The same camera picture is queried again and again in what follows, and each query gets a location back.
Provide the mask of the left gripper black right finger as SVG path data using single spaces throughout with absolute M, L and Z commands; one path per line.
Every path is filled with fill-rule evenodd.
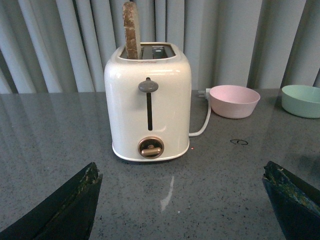
M 320 191 L 273 161 L 262 178 L 274 214 L 287 240 L 320 238 Z

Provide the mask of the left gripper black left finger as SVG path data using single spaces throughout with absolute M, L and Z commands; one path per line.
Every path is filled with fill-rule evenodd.
M 0 233 L 2 240 L 87 240 L 103 175 L 89 163 L 34 209 Z

